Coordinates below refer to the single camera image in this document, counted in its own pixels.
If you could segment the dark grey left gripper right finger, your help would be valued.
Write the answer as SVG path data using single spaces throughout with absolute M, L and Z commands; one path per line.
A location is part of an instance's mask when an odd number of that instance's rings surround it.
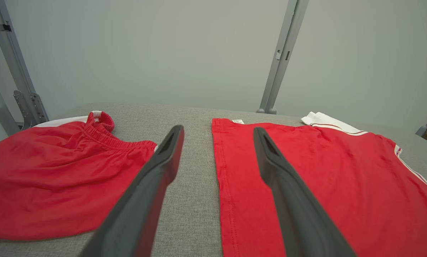
M 272 190 L 288 257 L 355 257 L 356 253 L 269 134 L 253 132 L 261 179 Z

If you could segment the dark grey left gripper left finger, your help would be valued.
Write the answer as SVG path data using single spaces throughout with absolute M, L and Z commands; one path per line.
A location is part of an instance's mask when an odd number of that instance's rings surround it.
M 184 127 L 172 127 L 80 253 L 150 257 L 166 190 L 177 176 Z

